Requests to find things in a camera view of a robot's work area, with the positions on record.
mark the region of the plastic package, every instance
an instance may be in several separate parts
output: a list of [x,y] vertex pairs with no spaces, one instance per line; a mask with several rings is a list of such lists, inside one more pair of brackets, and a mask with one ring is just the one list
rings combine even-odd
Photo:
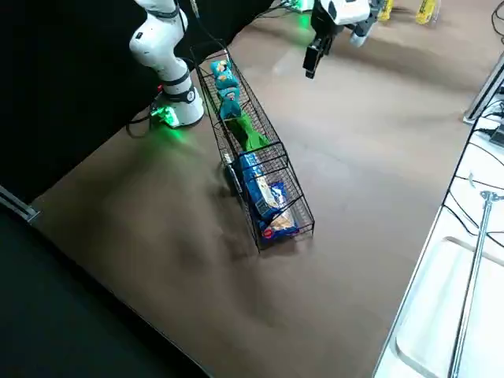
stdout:
[[[284,183],[274,183],[270,189],[279,207],[284,207],[287,204]],[[261,230],[263,242],[278,239],[282,236],[293,235],[299,231],[291,209],[285,209],[269,225],[260,221],[259,229]]]
[[263,176],[259,167],[260,162],[255,154],[243,154],[239,161],[246,189],[258,217],[263,221],[270,221],[280,207]]
[[221,89],[220,97],[220,117],[223,120],[228,118],[241,117],[242,110],[239,106],[239,89],[236,87]]
[[213,61],[210,63],[210,69],[216,78],[230,66],[229,61]]
[[233,72],[231,72],[231,69],[226,69],[224,72],[221,72],[219,76],[215,77],[215,86],[219,90],[238,87],[238,80],[233,75]]

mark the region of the metal pole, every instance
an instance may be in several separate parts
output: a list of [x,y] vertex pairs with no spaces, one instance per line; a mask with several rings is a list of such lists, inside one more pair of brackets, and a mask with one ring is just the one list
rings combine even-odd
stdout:
[[488,105],[495,92],[500,88],[504,74],[504,53],[498,59],[497,65],[485,80],[480,92],[476,95],[469,108],[464,113],[464,122],[474,124]]
[[485,243],[485,238],[487,237],[488,220],[490,219],[492,204],[499,200],[499,196],[491,191],[482,191],[481,197],[483,197],[485,200],[483,218],[481,219],[480,232],[478,233],[478,240],[476,242],[476,251],[474,253],[474,257],[472,258],[471,273],[469,275],[467,288],[465,289],[464,302],[462,305],[461,316],[458,322],[454,349],[451,355],[450,370],[448,370],[448,376],[450,378],[458,378],[458,374],[460,372],[462,353],[464,351],[465,335],[467,334],[467,326],[469,324],[469,317],[471,315],[471,307],[473,306],[476,281],[478,278],[478,273],[480,272],[480,264],[483,257],[483,245]]

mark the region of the black curtain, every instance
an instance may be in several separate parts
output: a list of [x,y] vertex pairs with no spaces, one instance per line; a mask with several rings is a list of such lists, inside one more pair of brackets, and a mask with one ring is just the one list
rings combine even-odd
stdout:
[[[271,2],[198,7],[206,28],[230,43]],[[190,46],[209,37],[190,2],[180,6],[190,24],[176,52],[189,57]],[[158,81],[128,49],[146,17],[132,0],[28,0],[1,17],[3,46],[13,53],[4,62],[0,185],[31,202],[148,106]]]

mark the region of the yellow bottle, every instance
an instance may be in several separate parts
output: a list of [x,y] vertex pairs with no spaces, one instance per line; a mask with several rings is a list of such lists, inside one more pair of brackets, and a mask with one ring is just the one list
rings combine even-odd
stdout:
[[425,25],[432,17],[435,9],[435,0],[423,0],[420,9],[417,12],[415,20],[417,24]]
[[393,6],[394,6],[394,0],[385,0],[384,7],[378,14],[378,20],[382,22],[390,20]]

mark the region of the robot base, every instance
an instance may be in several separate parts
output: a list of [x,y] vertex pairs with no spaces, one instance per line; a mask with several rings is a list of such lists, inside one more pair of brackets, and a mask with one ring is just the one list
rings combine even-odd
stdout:
[[162,91],[155,99],[152,116],[158,116],[170,128],[183,126],[193,126],[197,124],[204,115],[203,100],[199,96],[198,90],[194,88],[195,98],[187,102],[174,102]]

